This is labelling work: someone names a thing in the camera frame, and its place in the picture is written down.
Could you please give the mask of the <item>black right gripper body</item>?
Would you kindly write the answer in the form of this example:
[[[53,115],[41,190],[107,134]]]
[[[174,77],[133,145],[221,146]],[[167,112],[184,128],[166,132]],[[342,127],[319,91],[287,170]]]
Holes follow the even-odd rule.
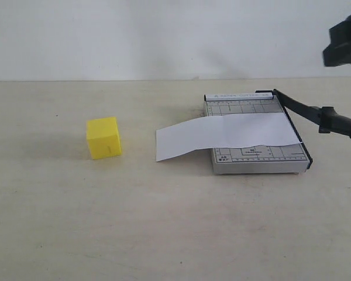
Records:
[[[330,44],[323,50],[325,67],[351,65],[351,15],[329,29]]]

